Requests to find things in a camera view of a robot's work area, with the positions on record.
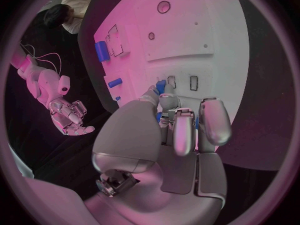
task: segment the beige shirt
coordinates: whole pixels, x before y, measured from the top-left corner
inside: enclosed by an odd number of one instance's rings
[[[87,11],[90,2],[91,0],[62,0],[61,4],[69,5],[71,8],[74,9],[75,13],[81,14]],[[74,18],[72,24],[64,23],[62,26],[70,34],[78,34],[81,23],[82,19]]]

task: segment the cable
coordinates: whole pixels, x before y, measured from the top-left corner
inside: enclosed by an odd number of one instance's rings
[[[62,60],[61,60],[61,57],[60,57],[60,55],[59,55],[58,53],[56,53],[56,52],[51,52],[51,53],[48,53],[48,54],[46,54],[46,55],[36,57],[36,56],[35,56],[35,55],[36,55],[36,50],[35,50],[35,47],[34,47],[34,46],[32,46],[32,45],[30,45],[30,44],[23,45],[23,44],[21,43],[21,41],[20,41],[20,45],[21,45],[21,46],[22,46],[22,47],[23,47],[23,48],[24,48],[24,49],[25,49],[25,50],[26,50],[26,51],[27,51],[34,59],[37,59],[37,60],[42,61],[42,62],[48,62],[48,63],[51,63],[51,64],[53,65],[55,71],[58,72],[56,66],[55,66],[51,61],[40,59],[40,58],[43,58],[43,57],[48,56],[48,55],[51,55],[51,54],[56,54],[56,55],[58,56],[58,58],[59,58],[59,63],[60,63],[60,65],[59,65],[59,74],[58,74],[58,75],[61,75],[61,71],[62,71]],[[32,55],[32,53],[31,53],[30,51],[28,51],[28,49],[26,48],[26,46],[30,46],[30,47],[33,48],[33,55]]]

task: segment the robotic arm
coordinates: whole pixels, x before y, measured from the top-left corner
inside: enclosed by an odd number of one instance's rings
[[[11,65],[17,69],[32,96],[49,111],[54,125],[64,135],[78,136],[91,133],[93,126],[83,127],[87,109],[79,100],[69,103],[63,97],[70,89],[70,78],[59,76],[57,72],[38,66],[36,60],[17,47]]]

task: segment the black hair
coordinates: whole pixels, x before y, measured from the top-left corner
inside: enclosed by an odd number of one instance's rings
[[[62,25],[69,14],[69,6],[65,4],[57,4],[49,8],[43,18],[44,24],[49,29],[54,29]]]

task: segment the blue block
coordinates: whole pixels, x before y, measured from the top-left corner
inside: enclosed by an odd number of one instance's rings
[[[95,43],[95,48],[96,48],[96,51],[98,54],[98,59],[100,62],[104,62],[104,61],[111,59],[109,51],[108,51],[108,47],[107,47],[105,41],[99,41],[99,42]]]
[[[196,118],[195,127],[198,130],[198,127],[199,127],[199,117],[198,116]]]
[[[118,79],[116,79],[116,80],[110,81],[110,82],[108,83],[108,86],[112,89],[113,87],[115,87],[115,86],[117,86],[117,85],[119,85],[119,84],[121,84],[121,83],[123,83],[122,79],[121,79],[121,78],[118,78]]]
[[[163,94],[165,92],[166,80],[161,80],[156,83],[156,88],[159,91],[159,94]]]
[[[157,119],[157,122],[158,122],[158,123],[160,122],[161,117],[162,117],[162,113],[161,113],[161,112],[158,112],[158,113],[157,113],[157,116],[156,116],[156,119]]]

